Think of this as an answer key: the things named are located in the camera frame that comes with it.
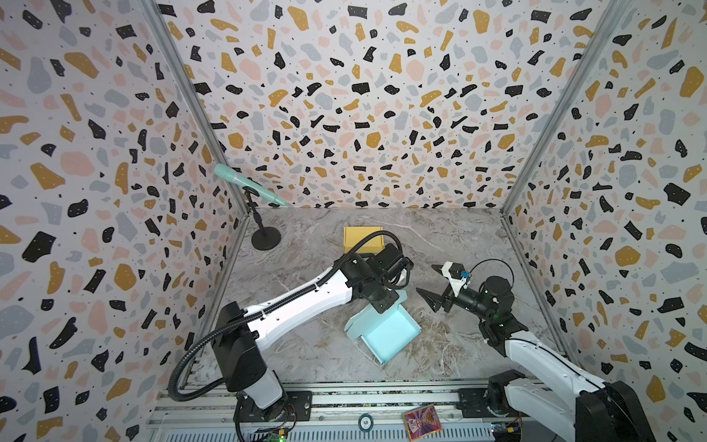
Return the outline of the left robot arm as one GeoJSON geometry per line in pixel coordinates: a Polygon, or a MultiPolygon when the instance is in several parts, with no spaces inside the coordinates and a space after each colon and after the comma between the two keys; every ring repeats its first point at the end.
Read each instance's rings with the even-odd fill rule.
{"type": "Polygon", "coordinates": [[[217,328],[235,328],[211,341],[226,388],[244,393],[265,414],[280,411],[287,394],[261,353],[305,322],[355,299],[367,304],[348,320],[346,335],[362,340],[380,364],[388,363],[421,331],[402,305],[413,268],[394,244],[368,258],[350,250],[320,276],[278,298],[245,309],[226,305],[217,328]]]}

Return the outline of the light blue paper box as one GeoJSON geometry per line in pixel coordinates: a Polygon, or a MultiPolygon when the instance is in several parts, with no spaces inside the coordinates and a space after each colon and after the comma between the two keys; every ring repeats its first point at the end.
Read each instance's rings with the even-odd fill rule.
{"type": "Polygon", "coordinates": [[[361,339],[381,365],[385,365],[420,333],[420,325],[402,305],[407,297],[398,290],[399,299],[384,313],[368,305],[353,316],[344,327],[351,341],[361,339]]]}

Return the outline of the yellow paper box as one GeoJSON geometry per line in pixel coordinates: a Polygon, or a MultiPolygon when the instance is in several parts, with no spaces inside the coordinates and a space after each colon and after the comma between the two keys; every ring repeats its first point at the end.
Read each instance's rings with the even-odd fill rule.
{"type": "MultiPolygon", "coordinates": [[[[344,228],[344,252],[349,252],[362,239],[375,232],[382,231],[381,227],[345,227],[344,228]]],[[[385,240],[383,236],[377,236],[370,239],[357,252],[359,254],[373,253],[378,254],[385,248],[385,240]]]]}

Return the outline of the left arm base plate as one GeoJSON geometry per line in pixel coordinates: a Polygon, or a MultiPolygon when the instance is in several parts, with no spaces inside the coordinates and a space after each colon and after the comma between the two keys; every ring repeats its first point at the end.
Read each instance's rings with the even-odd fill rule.
{"type": "Polygon", "coordinates": [[[308,422],[312,411],[311,390],[286,390],[284,397],[261,409],[254,399],[239,395],[234,421],[239,423],[308,422]]]}

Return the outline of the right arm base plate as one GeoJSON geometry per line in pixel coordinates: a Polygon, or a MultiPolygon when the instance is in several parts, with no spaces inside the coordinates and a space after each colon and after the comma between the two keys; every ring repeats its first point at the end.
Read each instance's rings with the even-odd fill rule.
{"type": "Polygon", "coordinates": [[[506,387],[462,388],[457,390],[456,407],[464,418],[526,418],[527,415],[511,407],[506,387]]]}

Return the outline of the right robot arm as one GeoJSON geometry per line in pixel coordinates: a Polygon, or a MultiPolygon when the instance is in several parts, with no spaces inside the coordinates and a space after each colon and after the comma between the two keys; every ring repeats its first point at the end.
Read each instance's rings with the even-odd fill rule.
{"type": "Polygon", "coordinates": [[[488,380],[483,402],[499,417],[518,413],[565,441],[653,441],[654,433],[635,391],[623,381],[592,375],[544,344],[513,313],[513,284],[490,276],[471,287],[460,263],[434,265],[447,279],[441,294],[418,289],[433,311],[463,309],[479,320],[486,344],[519,364],[488,380]]]}

